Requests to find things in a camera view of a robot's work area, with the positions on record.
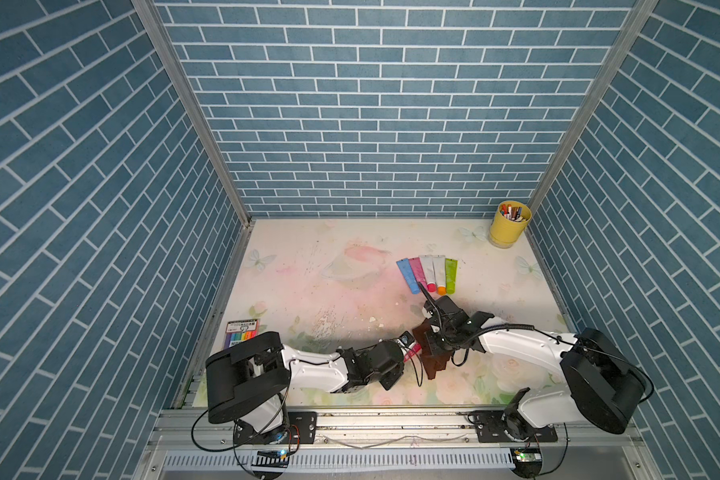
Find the white pink-cap toothpaste tube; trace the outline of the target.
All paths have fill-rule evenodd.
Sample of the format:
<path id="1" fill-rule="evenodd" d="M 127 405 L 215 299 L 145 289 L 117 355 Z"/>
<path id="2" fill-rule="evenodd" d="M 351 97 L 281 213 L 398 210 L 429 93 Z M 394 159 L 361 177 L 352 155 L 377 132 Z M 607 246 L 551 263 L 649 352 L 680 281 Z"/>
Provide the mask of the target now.
<path id="1" fill-rule="evenodd" d="M 438 287 L 435 275 L 434 258 L 430 255 L 425 255 L 420 256 L 419 260 L 422 266 L 422 271 L 424 273 L 427 290 L 430 293 L 436 293 Z"/>

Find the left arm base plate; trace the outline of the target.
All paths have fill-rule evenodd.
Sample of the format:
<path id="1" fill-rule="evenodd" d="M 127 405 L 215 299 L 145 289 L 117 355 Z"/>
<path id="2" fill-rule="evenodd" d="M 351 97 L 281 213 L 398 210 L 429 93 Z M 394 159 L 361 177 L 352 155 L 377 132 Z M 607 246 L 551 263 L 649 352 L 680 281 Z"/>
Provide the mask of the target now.
<path id="1" fill-rule="evenodd" d="M 279 413 L 254 410 L 236 421 L 234 442 L 237 445 L 313 444 L 318 415 L 315 411 Z"/>

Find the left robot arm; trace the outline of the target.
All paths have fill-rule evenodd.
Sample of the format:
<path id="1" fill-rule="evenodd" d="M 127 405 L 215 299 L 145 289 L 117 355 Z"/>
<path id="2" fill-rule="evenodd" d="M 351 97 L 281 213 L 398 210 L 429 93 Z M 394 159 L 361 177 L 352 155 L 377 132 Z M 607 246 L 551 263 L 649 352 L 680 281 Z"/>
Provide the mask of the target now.
<path id="1" fill-rule="evenodd" d="M 374 383 L 389 390 L 404 373 L 406 353 L 407 344 L 399 339 L 311 353 L 283 344 L 276 332 L 265 332 L 206 360 L 208 421 L 241 422 L 256 433 L 268 433 L 285 425 L 290 390 L 350 394 Z"/>

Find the white orange-cap toothpaste tube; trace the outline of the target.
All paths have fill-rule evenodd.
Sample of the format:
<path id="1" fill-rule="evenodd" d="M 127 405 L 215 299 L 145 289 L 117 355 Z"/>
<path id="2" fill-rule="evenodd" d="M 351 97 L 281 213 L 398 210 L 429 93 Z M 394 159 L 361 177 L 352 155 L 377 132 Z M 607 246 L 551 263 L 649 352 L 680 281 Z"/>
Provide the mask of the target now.
<path id="1" fill-rule="evenodd" d="M 434 256 L 433 268 L 437 293 L 445 295 L 447 293 L 446 258 L 444 256 Z"/>

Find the blue toothpaste tube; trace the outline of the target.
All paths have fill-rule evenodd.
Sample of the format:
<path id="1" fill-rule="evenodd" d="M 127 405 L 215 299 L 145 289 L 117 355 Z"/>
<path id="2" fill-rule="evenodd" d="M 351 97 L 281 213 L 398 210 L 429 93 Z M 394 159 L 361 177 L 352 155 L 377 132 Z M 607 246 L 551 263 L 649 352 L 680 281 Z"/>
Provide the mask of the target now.
<path id="1" fill-rule="evenodd" d="M 413 295 L 417 295 L 420 293 L 420 288 L 418 285 L 418 282 L 416 280 L 416 277 L 414 275 L 413 269 L 411 267 L 410 261 L 408 258 L 403 258 L 401 260 L 398 260 L 396 262 L 396 265 L 408 287 L 410 292 Z"/>

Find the magenta toothpaste tube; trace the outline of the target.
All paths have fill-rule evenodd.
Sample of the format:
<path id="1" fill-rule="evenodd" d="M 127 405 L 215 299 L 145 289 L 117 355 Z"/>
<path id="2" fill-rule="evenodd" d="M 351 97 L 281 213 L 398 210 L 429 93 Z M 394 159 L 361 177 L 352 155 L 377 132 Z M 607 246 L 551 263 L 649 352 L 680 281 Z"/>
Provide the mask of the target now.
<path id="1" fill-rule="evenodd" d="M 419 257 L 409 258 L 409 266 L 417 283 L 421 283 L 424 287 L 428 286 L 428 281 Z"/>

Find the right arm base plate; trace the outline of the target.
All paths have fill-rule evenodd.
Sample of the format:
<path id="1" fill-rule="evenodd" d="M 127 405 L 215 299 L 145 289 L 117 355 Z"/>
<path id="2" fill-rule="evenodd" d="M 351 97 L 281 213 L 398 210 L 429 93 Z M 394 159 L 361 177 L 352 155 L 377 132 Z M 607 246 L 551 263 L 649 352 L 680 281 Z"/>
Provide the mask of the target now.
<path id="1" fill-rule="evenodd" d="M 518 415 L 501 410 L 477 410 L 466 416 L 480 443 L 554 443 L 558 435 L 554 427 L 534 428 Z"/>

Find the brown cloth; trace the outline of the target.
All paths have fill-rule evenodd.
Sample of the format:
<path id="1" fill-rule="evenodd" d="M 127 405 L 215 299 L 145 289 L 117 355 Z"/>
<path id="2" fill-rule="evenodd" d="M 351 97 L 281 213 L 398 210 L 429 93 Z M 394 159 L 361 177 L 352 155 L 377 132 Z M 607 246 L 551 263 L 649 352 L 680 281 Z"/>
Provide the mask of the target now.
<path id="1" fill-rule="evenodd" d="M 453 348 L 441 330 L 425 320 L 412 330 L 414 339 L 421 347 L 420 358 L 428 380 L 434 380 L 440 371 L 447 368 L 453 355 Z"/>

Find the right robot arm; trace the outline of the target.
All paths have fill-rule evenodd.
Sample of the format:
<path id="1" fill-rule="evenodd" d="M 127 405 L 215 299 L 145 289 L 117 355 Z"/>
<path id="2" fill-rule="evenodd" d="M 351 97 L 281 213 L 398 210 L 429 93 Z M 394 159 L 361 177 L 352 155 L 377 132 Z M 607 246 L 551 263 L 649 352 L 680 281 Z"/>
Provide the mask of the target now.
<path id="1" fill-rule="evenodd" d="M 552 386 L 519 388 L 503 410 L 500 423 L 516 441 L 560 423 L 587 422 L 622 434 L 649 395 L 649 377 L 596 329 L 563 334 L 506 323 L 487 312 L 468 315 L 447 296 L 427 298 L 424 309 L 428 317 L 414 335 L 428 377 L 462 351 L 525 362 L 555 379 Z"/>

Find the green toothpaste tube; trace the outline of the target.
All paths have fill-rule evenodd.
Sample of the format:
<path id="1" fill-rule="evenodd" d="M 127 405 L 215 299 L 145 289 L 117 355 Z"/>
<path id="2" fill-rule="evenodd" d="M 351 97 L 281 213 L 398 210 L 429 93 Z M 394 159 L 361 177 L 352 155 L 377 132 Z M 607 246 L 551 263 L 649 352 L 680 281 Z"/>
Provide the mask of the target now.
<path id="1" fill-rule="evenodd" d="M 456 280 L 458 273 L 458 261 L 451 258 L 445 259 L 445 273 L 446 273 L 446 293 L 448 295 L 454 294 L 456 290 Z"/>

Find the red toothpaste tube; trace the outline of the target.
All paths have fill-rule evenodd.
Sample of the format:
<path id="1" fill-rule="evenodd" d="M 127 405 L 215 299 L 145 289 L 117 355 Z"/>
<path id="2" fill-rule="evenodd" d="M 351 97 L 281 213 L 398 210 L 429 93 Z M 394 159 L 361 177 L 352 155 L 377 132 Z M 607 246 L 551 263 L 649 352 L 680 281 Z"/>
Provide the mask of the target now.
<path id="1" fill-rule="evenodd" d="M 417 356 L 421 351 L 421 345 L 414 342 L 409 346 L 406 346 L 403 348 L 404 352 L 404 361 L 408 362 L 411 359 L 413 359 L 415 356 Z"/>

